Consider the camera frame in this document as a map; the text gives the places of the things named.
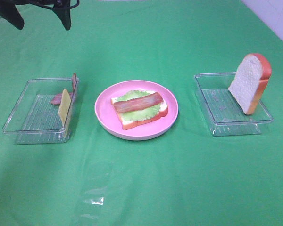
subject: transparent box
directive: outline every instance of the transparent box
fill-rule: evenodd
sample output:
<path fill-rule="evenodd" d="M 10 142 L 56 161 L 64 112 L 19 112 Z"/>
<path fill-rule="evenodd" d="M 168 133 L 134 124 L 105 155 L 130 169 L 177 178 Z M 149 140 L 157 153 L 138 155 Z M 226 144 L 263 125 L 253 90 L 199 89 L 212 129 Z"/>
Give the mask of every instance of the transparent box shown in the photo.
<path fill-rule="evenodd" d="M 15 144 L 64 143 L 70 138 L 70 119 L 77 96 L 79 79 L 73 90 L 71 78 L 32 79 L 25 85 L 5 125 L 4 134 Z M 58 115 L 59 105 L 50 101 L 63 89 L 73 91 L 65 125 Z"/>
<path fill-rule="evenodd" d="M 235 72 L 195 75 L 196 96 L 213 136 L 261 134 L 273 121 L 262 101 L 252 115 L 243 110 L 228 91 Z"/>

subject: bacon strip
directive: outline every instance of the bacon strip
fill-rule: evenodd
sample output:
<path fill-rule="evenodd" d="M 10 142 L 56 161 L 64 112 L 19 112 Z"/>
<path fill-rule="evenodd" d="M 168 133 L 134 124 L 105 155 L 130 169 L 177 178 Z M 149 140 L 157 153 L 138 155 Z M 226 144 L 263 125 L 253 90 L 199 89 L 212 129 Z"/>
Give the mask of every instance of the bacon strip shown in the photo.
<path fill-rule="evenodd" d="M 59 105 L 61 103 L 62 100 L 62 93 L 56 94 L 53 99 L 51 100 L 51 104 L 52 105 Z"/>
<path fill-rule="evenodd" d="M 145 97 L 134 98 L 127 101 L 117 101 L 113 104 L 114 109 L 118 113 L 132 112 L 143 110 L 163 102 L 163 98 L 159 93 L 153 93 Z"/>

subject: bread crust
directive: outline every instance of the bread crust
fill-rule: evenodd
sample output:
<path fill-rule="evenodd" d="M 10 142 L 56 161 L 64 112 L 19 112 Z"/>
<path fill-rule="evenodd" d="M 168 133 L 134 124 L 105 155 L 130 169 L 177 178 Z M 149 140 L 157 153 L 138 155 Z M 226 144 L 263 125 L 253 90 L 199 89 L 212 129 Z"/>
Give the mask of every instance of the bread crust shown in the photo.
<path fill-rule="evenodd" d="M 246 111 L 245 114 L 253 114 L 255 112 L 255 109 L 259 103 L 259 100 L 261 99 L 263 92 L 267 86 L 268 80 L 271 76 L 272 73 L 272 68 L 270 66 L 269 61 L 265 58 L 265 56 L 263 56 L 260 53 L 250 53 L 248 55 L 253 55 L 255 56 L 261 63 L 262 66 L 262 76 L 259 80 L 259 85 L 257 87 L 257 90 L 250 102 L 250 107 L 248 108 L 248 110 Z"/>

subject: sandwich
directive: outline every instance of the sandwich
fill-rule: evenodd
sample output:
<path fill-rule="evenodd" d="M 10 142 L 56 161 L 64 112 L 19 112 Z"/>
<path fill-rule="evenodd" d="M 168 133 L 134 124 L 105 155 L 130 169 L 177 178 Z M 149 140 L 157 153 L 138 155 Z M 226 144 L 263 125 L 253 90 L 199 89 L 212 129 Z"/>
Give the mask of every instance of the sandwich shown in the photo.
<path fill-rule="evenodd" d="M 253 114 L 267 86 L 272 69 L 260 53 L 250 53 L 238 66 L 235 78 L 228 90 L 242 108 L 244 114 Z"/>
<path fill-rule="evenodd" d="M 159 120 L 168 113 L 166 101 L 151 90 L 131 90 L 121 97 L 111 98 L 111 104 L 123 130 Z"/>

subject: white wall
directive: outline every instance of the white wall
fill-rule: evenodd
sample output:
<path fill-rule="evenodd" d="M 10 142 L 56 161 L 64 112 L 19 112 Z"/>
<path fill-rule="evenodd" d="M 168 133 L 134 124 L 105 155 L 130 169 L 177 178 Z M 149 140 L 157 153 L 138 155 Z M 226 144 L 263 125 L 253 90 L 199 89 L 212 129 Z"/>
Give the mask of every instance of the white wall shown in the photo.
<path fill-rule="evenodd" d="M 242 0 L 283 41 L 283 0 Z"/>

